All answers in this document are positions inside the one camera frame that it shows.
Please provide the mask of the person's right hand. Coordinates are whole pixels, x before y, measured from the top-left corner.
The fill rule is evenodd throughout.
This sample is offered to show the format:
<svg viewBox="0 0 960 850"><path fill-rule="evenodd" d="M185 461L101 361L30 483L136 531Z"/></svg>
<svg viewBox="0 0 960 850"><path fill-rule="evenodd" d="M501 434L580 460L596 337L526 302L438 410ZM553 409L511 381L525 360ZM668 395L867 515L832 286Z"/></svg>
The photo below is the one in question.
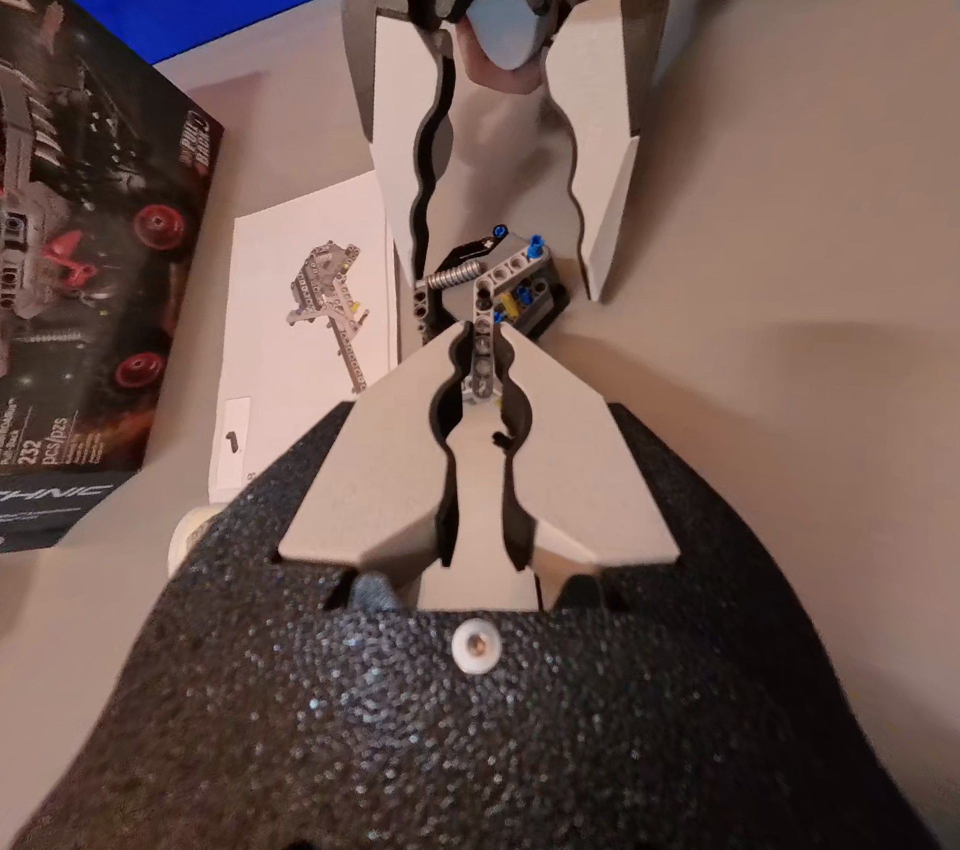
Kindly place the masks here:
<svg viewBox="0 0 960 850"><path fill-rule="evenodd" d="M487 56L466 16L457 24L456 32L464 71L475 85L516 96L529 95L541 86L541 53L535 54L522 66L508 70L499 67Z"/></svg>

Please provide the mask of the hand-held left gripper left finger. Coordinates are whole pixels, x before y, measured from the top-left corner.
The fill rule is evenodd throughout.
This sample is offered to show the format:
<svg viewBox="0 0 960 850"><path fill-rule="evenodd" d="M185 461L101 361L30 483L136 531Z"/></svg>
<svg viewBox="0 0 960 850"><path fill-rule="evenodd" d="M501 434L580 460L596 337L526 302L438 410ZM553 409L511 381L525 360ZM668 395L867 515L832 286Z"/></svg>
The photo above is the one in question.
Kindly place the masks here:
<svg viewBox="0 0 960 850"><path fill-rule="evenodd" d="M460 514L448 439L471 334L452 326L354 400L279 544L285 561L377 571L400 587L450 567Z"/></svg>

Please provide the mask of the white lego instruction booklet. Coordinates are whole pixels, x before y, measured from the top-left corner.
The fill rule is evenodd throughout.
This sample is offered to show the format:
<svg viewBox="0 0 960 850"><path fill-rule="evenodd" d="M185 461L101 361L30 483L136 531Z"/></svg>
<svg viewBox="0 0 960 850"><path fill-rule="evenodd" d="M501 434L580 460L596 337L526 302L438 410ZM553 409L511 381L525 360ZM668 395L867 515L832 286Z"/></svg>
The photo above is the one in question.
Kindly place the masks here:
<svg viewBox="0 0 960 850"><path fill-rule="evenodd" d="M399 362L397 263L376 177L234 222L209 501L177 524L169 576L259 474Z"/></svg>

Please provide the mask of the black lego set box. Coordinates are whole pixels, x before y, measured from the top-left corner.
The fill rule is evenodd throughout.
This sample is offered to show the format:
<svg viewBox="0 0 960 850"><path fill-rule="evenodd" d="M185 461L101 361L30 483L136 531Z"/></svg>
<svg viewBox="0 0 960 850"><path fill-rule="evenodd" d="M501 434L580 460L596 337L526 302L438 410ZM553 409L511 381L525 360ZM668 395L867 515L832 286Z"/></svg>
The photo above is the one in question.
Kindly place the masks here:
<svg viewBox="0 0 960 850"><path fill-rule="evenodd" d="M1 550L140 471L222 126L73 0L1 0Z"/></svg>

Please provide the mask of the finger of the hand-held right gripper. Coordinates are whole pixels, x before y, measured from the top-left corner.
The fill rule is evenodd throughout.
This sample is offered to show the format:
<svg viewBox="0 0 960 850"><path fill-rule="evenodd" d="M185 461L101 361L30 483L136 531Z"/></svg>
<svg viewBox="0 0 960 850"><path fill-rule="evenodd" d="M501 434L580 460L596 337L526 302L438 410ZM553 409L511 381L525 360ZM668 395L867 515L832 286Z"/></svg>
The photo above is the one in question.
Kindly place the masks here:
<svg viewBox="0 0 960 850"><path fill-rule="evenodd" d="M579 213L586 292L601 301L635 166L621 0L587 0L567 16L544 61L551 102L569 127L569 194Z"/></svg>
<svg viewBox="0 0 960 850"><path fill-rule="evenodd" d="M428 207L438 176L435 149L455 88L450 33L407 20L376 24L371 156L387 223L410 285L425 272Z"/></svg>

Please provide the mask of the grey lego technic assembly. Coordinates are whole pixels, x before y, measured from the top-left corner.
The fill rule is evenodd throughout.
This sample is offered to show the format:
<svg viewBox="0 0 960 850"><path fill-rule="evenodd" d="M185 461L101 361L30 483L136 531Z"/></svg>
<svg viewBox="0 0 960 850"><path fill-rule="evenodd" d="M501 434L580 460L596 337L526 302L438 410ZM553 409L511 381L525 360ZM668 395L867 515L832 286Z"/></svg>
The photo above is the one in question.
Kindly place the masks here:
<svg viewBox="0 0 960 850"><path fill-rule="evenodd" d="M570 304L554 257L539 234L521 236L500 224L482 239L453 249L440 268L414 287L413 315L427 344L456 322L474 326L471 365L462 401L501 400L495 328L504 325L540 339Z"/></svg>

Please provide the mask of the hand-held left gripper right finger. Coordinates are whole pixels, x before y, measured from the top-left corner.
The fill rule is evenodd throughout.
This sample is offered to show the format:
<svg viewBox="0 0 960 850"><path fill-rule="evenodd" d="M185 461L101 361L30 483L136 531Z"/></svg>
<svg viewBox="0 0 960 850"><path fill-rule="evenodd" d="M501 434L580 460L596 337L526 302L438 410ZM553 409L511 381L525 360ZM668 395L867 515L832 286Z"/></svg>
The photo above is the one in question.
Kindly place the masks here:
<svg viewBox="0 0 960 850"><path fill-rule="evenodd" d="M504 544L544 607L575 577L673 565L679 545L606 400L514 328L496 334Z"/></svg>

